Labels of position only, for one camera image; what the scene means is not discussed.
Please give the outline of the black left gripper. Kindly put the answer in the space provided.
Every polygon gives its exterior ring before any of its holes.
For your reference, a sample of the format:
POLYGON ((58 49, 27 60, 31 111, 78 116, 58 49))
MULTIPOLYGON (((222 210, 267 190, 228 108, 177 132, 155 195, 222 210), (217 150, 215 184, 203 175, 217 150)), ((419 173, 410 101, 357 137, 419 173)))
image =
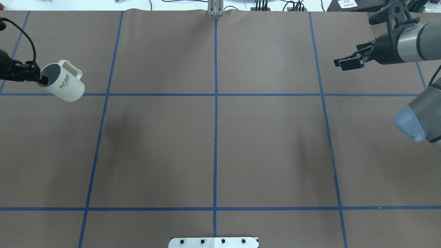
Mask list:
POLYGON ((41 69, 36 62, 27 61, 22 64, 0 50, 0 79, 15 82, 35 82, 40 86, 48 86, 48 77, 41 74, 41 69))

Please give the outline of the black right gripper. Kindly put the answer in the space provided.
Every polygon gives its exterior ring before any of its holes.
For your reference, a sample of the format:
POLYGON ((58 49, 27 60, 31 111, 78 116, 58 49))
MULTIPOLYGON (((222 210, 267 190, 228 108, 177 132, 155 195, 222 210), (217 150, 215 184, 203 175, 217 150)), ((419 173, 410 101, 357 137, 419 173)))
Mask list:
POLYGON ((374 60, 381 65, 402 63, 398 54, 397 35, 383 33, 367 43, 358 44, 357 50, 344 58, 335 59, 334 65, 342 71, 361 69, 365 63, 374 60))

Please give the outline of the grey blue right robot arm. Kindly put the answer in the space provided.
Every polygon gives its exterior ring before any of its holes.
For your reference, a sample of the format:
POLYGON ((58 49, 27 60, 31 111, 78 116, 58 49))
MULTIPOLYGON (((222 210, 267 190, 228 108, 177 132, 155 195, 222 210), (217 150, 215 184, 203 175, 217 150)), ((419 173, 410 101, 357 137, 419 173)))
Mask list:
POLYGON ((358 44, 356 50, 333 63, 342 71, 362 69, 368 62, 379 65, 413 64, 417 91, 392 123, 411 141, 440 148, 440 68, 425 80, 420 63, 440 60, 440 21, 420 24, 403 22, 386 33, 358 44))

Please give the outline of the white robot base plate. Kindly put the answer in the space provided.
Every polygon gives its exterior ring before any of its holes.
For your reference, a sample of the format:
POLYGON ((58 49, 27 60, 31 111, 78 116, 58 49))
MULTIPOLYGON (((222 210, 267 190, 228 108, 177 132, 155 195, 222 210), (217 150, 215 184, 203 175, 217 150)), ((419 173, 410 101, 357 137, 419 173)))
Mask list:
POLYGON ((169 248, 259 248, 255 237, 187 237, 172 238, 169 248))

